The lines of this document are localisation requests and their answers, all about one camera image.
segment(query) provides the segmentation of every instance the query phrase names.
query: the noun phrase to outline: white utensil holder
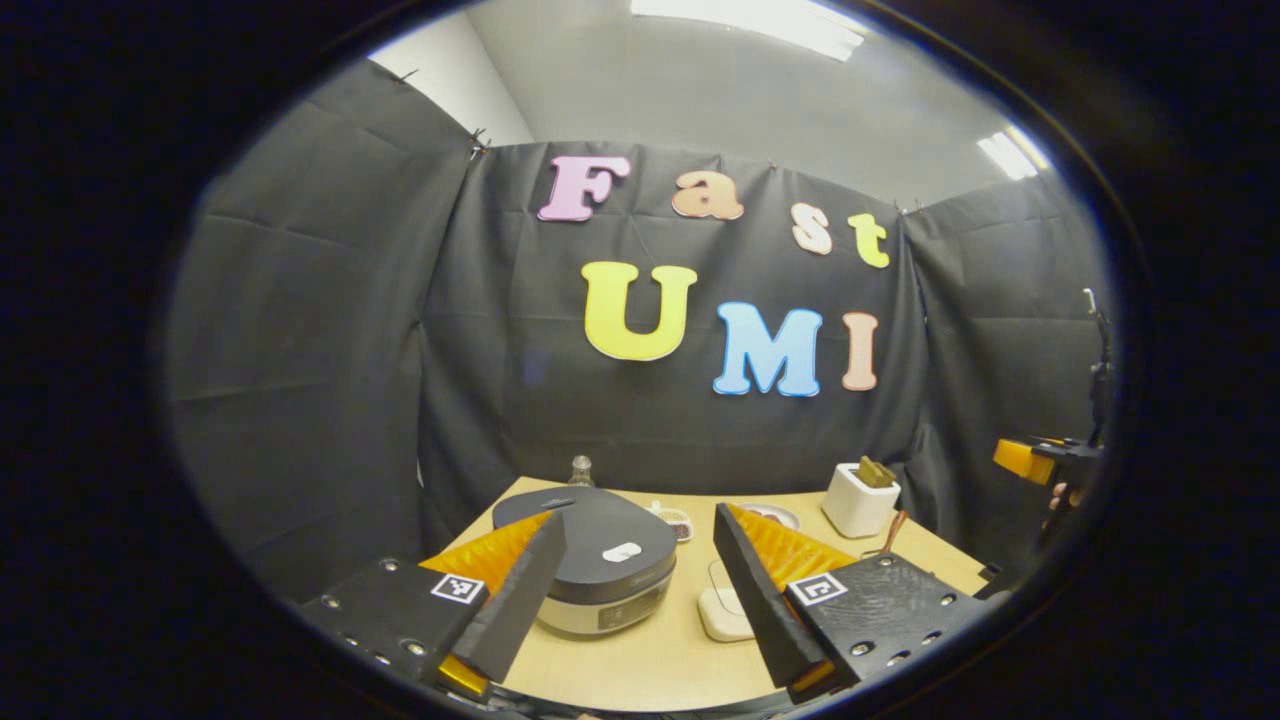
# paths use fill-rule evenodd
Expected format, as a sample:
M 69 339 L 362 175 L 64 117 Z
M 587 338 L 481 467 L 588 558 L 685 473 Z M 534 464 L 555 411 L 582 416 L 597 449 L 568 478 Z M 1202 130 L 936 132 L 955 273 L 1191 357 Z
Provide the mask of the white utensil holder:
M 827 497 L 822 500 L 822 511 L 846 538 L 879 534 L 893 515 L 893 503 L 902 492 L 897 482 L 887 488 L 868 487 L 854 474 L 856 470 L 858 462 L 836 465 Z

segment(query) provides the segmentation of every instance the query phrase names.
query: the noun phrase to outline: white plate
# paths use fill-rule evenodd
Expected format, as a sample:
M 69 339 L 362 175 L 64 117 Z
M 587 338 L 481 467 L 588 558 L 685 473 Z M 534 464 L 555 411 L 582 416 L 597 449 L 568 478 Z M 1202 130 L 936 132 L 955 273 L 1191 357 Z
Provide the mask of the white plate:
M 756 512 L 764 512 L 768 515 L 777 515 L 778 520 L 787 528 L 792 530 L 800 529 L 800 519 L 796 518 L 790 510 L 783 510 L 777 505 L 765 505 L 763 502 L 744 502 L 739 505 L 742 510 L 755 510 Z

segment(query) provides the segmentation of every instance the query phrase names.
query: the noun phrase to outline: rice cooker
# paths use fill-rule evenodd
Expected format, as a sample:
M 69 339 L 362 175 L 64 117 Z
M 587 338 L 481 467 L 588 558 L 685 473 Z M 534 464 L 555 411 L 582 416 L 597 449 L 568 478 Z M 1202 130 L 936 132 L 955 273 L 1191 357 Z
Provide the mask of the rice cooker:
M 607 489 L 564 486 L 503 500 L 493 509 L 493 527 L 547 510 L 563 514 L 567 548 L 539 620 L 567 633 L 600 635 L 658 609 L 676 568 L 671 525 Z

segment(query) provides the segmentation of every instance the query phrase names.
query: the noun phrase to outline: black lid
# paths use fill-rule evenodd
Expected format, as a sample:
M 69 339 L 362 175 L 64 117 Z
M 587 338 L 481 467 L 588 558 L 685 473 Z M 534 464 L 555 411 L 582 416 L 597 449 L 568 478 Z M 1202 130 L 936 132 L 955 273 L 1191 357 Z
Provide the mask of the black lid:
M 622 600 L 664 578 L 676 564 L 676 532 L 657 515 L 609 491 L 566 486 L 503 500 L 493 509 L 494 529 L 554 509 L 564 516 L 567 550 L 548 597 L 576 605 Z M 640 552 L 621 562 L 604 552 L 623 543 Z

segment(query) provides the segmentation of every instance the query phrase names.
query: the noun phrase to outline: fluorescent light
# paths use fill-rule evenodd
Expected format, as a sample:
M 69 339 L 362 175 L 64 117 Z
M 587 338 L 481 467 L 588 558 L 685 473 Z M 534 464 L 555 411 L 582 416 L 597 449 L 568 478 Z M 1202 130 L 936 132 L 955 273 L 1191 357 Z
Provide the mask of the fluorescent light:
M 1014 126 L 1009 126 L 1007 128 L 1005 128 L 1005 133 L 1009 137 L 1011 137 L 1014 142 L 1018 143 L 1018 147 L 1028 158 L 1032 159 L 1032 163 L 1036 163 L 1037 168 L 1042 170 L 1048 169 L 1048 160 L 1044 158 L 1044 154 L 1039 151 L 1039 147 L 1036 147 L 1036 143 L 1032 142 L 1032 138 L 1027 137 L 1027 135 L 1023 131 L 1015 128 Z
M 1029 178 L 1036 174 L 1036 167 L 1032 165 L 1032 161 L 1002 132 L 979 140 L 978 147 L 982 147 L 983 152 L 995 160 L 1010 179 Z
M 845 61 L 863 26 L 810 0 L 631 0 L 631 14 L 681 18 L 768 35 Z

